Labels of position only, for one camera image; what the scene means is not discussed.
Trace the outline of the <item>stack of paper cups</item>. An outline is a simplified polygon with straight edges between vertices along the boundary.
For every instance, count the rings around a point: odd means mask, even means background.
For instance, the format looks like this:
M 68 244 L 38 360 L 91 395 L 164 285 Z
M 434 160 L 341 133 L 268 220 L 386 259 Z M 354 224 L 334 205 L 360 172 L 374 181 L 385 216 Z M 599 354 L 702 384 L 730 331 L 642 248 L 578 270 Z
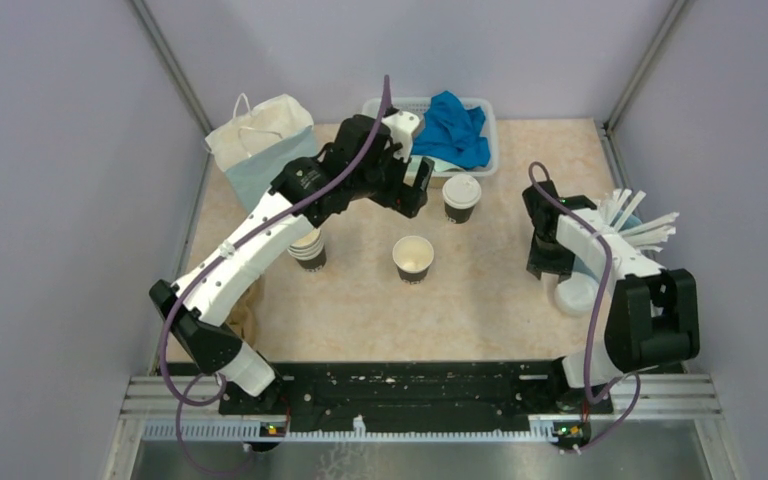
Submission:
M 327 263 L 324 237 L 320 229 L 312 232 L 291 244 L 287 252 L 305 271 L 315 272 Z

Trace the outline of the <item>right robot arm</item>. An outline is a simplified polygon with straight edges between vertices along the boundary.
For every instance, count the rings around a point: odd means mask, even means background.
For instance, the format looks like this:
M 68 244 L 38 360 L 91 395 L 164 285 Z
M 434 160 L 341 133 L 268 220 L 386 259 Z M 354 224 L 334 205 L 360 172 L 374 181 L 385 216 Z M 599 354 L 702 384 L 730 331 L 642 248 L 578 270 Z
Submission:
M 549 404 L 572 412 L 596 387 L 624 374 L 695 358 L 700 351 L 697 285 L 686 269 L 646 257 L 676 231 L 675 212 L 642 223 L 632 215 L 642 191 L 617 189 L 593 201 L 559 196 L 552 181 L 522 193 L 533 225 L 527 270 L 559 278 L 556 298 L 597 315 L 610 301 L 602 339 L 590 332 L 583 351 L 553 361 Z

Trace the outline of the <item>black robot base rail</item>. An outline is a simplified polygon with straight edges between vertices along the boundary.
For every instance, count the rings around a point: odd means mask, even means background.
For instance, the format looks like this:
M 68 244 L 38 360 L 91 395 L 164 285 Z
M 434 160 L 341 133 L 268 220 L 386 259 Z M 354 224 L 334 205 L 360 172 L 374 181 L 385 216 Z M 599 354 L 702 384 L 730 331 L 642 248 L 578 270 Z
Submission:
M 281 442 L 551 442 L 582 437 L 593 421 L 716 418 L 712 380 L 677 366 L 616 384 L 597 404 L 561 383 L 554 361 L 310 363 L 278 367 L 279 380 L 253 398 L 220 393 L 194 367 L 173 367 L 180 405 L 158 376 L 130 382 L 122 415 L 153 440 Z

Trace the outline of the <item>stack of white lids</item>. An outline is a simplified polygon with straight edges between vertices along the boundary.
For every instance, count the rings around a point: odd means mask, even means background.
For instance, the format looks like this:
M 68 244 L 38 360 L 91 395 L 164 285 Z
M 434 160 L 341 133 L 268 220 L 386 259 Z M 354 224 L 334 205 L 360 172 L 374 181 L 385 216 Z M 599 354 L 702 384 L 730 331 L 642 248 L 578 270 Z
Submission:
M 595 304 L 599 282 L 590 275 L 573 272 L 569 278 L 559 281 L 554 289 L 557 308 L 567 316 L 589 316 Z

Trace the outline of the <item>paper coffee cup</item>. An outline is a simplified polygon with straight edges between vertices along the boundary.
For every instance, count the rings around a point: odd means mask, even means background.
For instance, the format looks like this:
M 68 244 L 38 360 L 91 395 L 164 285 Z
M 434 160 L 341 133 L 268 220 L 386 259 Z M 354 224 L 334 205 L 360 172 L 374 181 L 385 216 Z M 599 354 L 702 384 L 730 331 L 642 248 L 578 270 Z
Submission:
M 464 207 L 462 207 L 461 205 L 453 205 L 450 203 L 445 203 L 444 212 L 449 222 L 454 224 L 464 224 L 468 222 L 469 219 L 471 218 L 475 207 L 476 207 L 475 203 L 473 203 L 472 205 L 464 206 Z
M 392 259 L 401 281 L 419 284 L 428 275 L 435 259 L 435 250 L 429 240 L 421 236 L 405 236 L 392 249 Z

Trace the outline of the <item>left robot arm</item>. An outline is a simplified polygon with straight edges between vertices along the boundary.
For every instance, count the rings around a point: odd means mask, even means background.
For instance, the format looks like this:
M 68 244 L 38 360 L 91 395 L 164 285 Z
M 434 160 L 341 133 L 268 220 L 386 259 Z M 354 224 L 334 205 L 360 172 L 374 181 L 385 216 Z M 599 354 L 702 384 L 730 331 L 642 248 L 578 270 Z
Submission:
M 288 162 L 254 211 L 201 266 L 174 282 L 157 281 L 149 297 L 200 372 L 235 385 L 257 413 L 279 404 L 275 369 L 225 323 L 241 295 L 290 246 L 358 199 L 407 217 L 427 202 L 433 172 L 421 161 L 404 181 L 421 115 L 389 107 L 382 118 L 356 114 L 316 154 Z

